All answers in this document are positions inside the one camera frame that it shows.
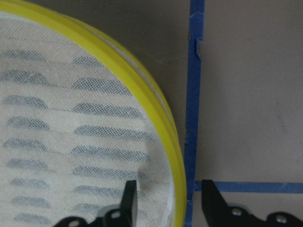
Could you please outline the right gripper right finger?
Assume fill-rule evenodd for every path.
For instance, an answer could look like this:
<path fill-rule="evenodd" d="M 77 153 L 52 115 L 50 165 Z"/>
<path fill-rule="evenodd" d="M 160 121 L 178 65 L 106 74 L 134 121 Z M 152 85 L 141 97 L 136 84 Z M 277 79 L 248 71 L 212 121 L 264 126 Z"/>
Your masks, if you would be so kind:
<path fill-rule="evenodd" d="M 212 180 L 202 180 L 202 211 L 210 227 L 301 227 L 303 221 L 286 212 L 274 212 L 261 220 L 246 209 L 230 206 Z"/>

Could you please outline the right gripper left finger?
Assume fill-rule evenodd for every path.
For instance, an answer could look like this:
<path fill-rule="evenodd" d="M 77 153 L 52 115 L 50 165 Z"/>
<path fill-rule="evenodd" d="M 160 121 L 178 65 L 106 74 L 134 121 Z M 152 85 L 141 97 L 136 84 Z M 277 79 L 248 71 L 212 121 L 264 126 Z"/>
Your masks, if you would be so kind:
<path fill-rule="evenodd" d="M 127 181 L 120 203 L 122 217 L 127 224 L 136 224 L 137 221 L 137 182 Z"/>

